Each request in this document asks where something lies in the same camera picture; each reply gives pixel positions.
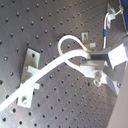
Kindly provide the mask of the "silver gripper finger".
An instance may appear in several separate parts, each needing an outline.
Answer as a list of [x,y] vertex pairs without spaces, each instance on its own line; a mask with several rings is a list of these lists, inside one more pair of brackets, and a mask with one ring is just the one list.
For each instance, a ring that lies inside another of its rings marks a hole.
[[114,80],[115,72],[106,61],[85,61],[80,65],[85,77],[92,78],[95,86],[107,83],[107,79]]
[[102,50],[97,52],[90,52],[90,56],[92,60],[109,60],[108,51]]

